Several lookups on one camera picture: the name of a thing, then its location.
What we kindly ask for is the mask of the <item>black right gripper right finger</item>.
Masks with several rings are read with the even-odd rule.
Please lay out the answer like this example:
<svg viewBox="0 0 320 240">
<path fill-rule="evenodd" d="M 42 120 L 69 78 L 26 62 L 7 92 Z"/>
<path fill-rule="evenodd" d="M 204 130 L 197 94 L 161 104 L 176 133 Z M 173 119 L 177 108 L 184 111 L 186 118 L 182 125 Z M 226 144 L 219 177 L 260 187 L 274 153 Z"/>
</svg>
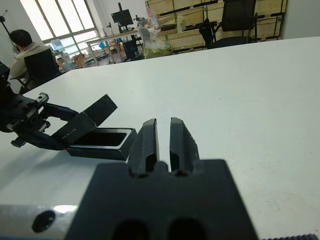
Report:
<svg viewBox="0 0 320 240">
<path fill-rule="evenodd" d="M 177 117 L 170 121 L 169 156 L 174 175 L 188 175 L 200 160 L 196 141 L 184 121 Z"/>
</svg>

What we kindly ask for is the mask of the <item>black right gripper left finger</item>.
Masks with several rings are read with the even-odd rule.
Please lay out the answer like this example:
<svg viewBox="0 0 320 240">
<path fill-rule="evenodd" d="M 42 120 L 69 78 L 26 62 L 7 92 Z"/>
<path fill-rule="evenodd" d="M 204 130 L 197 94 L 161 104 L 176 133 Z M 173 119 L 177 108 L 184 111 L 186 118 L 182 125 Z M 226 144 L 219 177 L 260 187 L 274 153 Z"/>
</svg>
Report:
<svg viewBox="0 0 320 240">
<path fill-rule="evenodd" d="M 152 173 L 159 161 L 157 120 L 145 121 L 129 151 L 129 173 L 135 178 L 144 178 Z"/>
</svg>

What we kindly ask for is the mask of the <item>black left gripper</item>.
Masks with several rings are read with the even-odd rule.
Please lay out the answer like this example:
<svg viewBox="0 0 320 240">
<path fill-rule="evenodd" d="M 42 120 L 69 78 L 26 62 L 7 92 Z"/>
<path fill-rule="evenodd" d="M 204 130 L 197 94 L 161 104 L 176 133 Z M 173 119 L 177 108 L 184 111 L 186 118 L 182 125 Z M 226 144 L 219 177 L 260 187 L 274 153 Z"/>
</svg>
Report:
<svg viewBox="0 0 320 240">
<path fill-rule="evenodd" d="M 49 96 L 43 92 L 36 99 L 16 94 L 10 83 L 0 78 L 0 131 L 17 134 L 11 142 L 13 146 L 20 148 L 29 143 L 41 149 L 65 149 L 57 139 L 44 133 L 50 126 L 46 118 L 71 120 L 79 113 L 65 106 L 47 103 L 48 100 Z"/>
</svg>

